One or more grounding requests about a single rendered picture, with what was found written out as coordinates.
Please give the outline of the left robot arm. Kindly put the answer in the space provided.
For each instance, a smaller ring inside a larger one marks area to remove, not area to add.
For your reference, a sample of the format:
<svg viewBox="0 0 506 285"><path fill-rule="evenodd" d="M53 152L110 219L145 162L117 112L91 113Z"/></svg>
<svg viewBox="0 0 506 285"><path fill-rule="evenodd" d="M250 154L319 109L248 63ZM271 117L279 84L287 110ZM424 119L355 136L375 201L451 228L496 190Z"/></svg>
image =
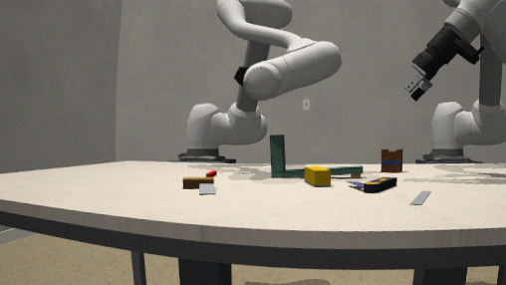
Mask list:
<svg viewBox="0 0 506 285"><path fill-rule="evenodd" d="M467 12L481 29L479 101L472 112L464 112L455 102L437 106L431 126L432 152L424 153L423 159L471 161L463 155L464 145L506 142L506 111L500 101L502 64L506 65L506 0L442 1Z"/></svg>

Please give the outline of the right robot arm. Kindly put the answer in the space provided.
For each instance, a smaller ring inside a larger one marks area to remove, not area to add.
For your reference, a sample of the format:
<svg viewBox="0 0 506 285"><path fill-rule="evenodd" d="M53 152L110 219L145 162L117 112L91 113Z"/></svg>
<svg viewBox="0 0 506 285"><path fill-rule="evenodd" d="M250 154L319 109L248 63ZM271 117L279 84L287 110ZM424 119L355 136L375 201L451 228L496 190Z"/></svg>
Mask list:
<svg viewBox="0 0 506 285"><path fill-rule="evenodd" d="M342 65L333 43L280 30L292 19L292 8L283 0L217 0L216 9L231 33L248 40L243 67L249 69L228 114L219 113L212 104L193 107L187 121L187 152L178 154L180 161L223 160L219 145L261 141L268 127L258 101L321 82ZM286 48L286 55L267 61L270 45Z"/></svg>

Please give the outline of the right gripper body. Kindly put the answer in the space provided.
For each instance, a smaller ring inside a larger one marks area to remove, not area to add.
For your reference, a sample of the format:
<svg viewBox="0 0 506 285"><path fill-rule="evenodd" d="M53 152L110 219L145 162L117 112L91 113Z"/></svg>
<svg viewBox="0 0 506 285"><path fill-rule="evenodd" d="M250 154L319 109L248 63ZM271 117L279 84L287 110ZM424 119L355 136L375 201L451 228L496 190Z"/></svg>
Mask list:
<svg viewBox="0 0 506 285"><path fill-rule="evenodd" d="M239 67L238 71L236 72L236 75L234 76L234 79L241 86L243 86L243 79L244 79L244 75L245 75L245 73L246 73L247 70L248 70L247 67Z"/></svg>

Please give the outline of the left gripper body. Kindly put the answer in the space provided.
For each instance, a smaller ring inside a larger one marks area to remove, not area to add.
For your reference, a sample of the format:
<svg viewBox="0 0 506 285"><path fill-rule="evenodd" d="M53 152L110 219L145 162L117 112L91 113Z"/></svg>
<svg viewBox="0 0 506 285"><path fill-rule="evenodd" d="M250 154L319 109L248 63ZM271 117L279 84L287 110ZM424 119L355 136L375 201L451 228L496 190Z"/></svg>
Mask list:
<svg viewBox="0 0 506 285"><path fill-rule="evenodd" d="M456 9L444 21L441 30L427 43L426 49L419 53L412 62L426 73L425 78L429 81L456 54L475 65L479 61L479 54L484 50L484 47L482 46L477 51L470 43L480 32L481 29L472 16L462 9Z"/></svg>

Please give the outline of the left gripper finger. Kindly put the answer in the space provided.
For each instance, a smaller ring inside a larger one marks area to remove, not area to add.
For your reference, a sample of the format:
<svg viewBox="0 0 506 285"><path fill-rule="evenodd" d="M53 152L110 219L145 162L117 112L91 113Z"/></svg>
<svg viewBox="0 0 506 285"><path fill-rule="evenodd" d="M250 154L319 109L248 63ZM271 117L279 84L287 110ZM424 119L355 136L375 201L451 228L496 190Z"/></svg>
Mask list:
<svg viewBox="0 0 506 285"><path fill-rule="evenodd" d="M416 75L404 86L410 93L415 87L427 76L426 73L421 70L417 64L413 63L412 66L418 70Z"/></svg>
<svg viewBox="0 0 506 285"><path fill-rule="evenodd" d="M433 86L433 84L428 79L424 78L423 81L424 83L411 94L411 97L416 102L429 88Z"/></svg>

